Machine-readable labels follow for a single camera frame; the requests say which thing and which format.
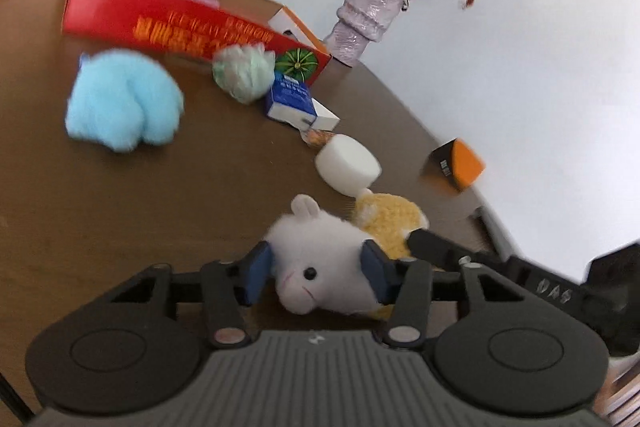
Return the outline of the orange black small box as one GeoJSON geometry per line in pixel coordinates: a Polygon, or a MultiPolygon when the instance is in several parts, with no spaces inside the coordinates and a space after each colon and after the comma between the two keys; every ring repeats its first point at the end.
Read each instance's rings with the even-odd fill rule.
{"type": "Polygon", "coordinates": [[[458,192],[466,191],[485,171],[484,160],[463,140],[457,138],[434,148],[426,158],[458,192]]]}

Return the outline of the purple textured vase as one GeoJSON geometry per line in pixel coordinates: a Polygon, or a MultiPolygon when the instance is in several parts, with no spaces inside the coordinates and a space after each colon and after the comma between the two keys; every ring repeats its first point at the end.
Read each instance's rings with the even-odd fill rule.
{"type": "Polygon", "coordinates": [[[324,45],[335,60],[352,67],[370,42],[380,42],[405,0],[344,0],[324,45]]]}

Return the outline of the red cardboard box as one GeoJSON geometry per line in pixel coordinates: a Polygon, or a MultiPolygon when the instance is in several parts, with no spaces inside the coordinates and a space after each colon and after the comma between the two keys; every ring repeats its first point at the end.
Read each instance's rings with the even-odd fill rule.
{"type": "Polygon", "coordinates": [[[324,44],[285,5],[272,0],[66,0],[62,29],[145,51],[202,61],[227,46],[262,43],[280,72],[313,84],[330,61],[324,44]]]}

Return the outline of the mint green fluffy ball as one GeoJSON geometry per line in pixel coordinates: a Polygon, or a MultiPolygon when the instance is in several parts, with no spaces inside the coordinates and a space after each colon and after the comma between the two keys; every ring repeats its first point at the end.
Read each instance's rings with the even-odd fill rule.
{"type": "Polygon", "coordinates": [[[276,54],[262,43],[227,46],[213,57],[216,85],[235,101],[252,104],[266,95],[274,83],[276,54]]]}

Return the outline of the light blue plush toy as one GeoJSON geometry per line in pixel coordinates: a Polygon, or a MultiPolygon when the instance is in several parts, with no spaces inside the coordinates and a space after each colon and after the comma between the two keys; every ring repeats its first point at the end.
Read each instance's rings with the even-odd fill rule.
{"type": "Polygon", "coordinates": [[[72,139],[128,153],[141,143],[170,143],[183,111],[182,91],[159,62],[110,49],[79,57],[65,129],[72,139]]]}

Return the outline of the white round sponge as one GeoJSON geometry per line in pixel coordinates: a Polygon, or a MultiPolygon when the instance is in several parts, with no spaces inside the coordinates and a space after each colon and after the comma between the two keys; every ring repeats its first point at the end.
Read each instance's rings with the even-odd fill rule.
{"type": "Polygon", "coordinates": [[[382,167],[376,157],[351,136],[336,134],[317,154],[314,165],[333,190],[357,197],[381,176],[382,167]]]}

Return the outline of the yellow white plush toy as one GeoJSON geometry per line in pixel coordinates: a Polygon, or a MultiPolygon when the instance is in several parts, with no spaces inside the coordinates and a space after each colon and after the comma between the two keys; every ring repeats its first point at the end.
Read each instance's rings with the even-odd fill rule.
{"type": "Polygon", "coordinates": [[[321,209],[309,195],[296,195],[291,212],[265,236],[281,305],[299,315],[322,309],[379,317],[382,305],[362,272],[361,247],[371,239],[390,259],[408,258],[410,233],[429,227],[420,207],[398,195],[366,188],[348,220],[321,209]]]}

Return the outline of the blue white small carton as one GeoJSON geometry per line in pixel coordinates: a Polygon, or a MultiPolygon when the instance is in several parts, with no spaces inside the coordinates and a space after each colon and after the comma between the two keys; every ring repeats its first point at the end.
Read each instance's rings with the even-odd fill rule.
{"type": "Polygon", "coordinates": [[[276,72],[266,94],[268,118],[289,124],[298,131],[333,131],[341,119],[310,94],[305,83],[276,72]]]}

